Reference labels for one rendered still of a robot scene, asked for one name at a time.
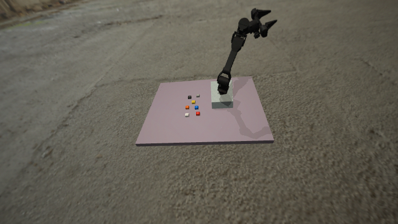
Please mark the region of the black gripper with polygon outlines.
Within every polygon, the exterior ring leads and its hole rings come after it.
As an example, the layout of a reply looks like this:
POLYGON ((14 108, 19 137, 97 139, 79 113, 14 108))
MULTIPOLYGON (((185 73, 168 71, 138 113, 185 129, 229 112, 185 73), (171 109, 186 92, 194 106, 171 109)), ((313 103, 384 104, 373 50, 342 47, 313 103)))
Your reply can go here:
POLYGON ((272 25, 274 25, 277 22, 277 20, 267 22, 265 23, 265 25, 262 25, 259 20, 261 17, 269 14, 270 12, 271 10, 258 10, 258 9, 256 10, 256 8, 251 10, 252 21, 249 21, 249 26, 248 26, 248 31, 250 34, 252 34, 252 32, 255 30, 258 31, 260 28, 260 35, 262 36, 262 38, 267 36, 267 31, 272 25))

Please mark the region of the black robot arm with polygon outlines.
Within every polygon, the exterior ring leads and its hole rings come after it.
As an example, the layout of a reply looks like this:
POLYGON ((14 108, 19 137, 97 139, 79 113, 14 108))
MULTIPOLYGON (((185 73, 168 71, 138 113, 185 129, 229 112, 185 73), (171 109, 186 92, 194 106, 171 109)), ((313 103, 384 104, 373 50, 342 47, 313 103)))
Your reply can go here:
MULTIPOLYGON (((229 89, 229 82, 231 80, 231 74, 230 74, 231 67, 236 58, 237 52, 240 51, 241 47, 244 46, 244 43, 245 43, 245 40, 247 37, 246 34, 249 34, 248 26, 249 26, 249 20, 247 18, 242 18, 238 22, 237 32, 235 31, 233 33, 233 36, 231 39, 231 52, 229 54, 229 57, 228 57, 225 67, 223 68, 222 72, 219 73, 218 79, 217 79, 217 83, 219 84, 218 91, 219 91, 220 95, 227 94, 227 91, 229 89), (241 37, 243 37, 243 38, 241 38, 241 37), (221 76, 222 73, 227 74, 228 78, 221 76)), ((259 31, 255 30, 255 31, 253 31, 253 33, 254 33, 255 39, 260 37, 259 31)))

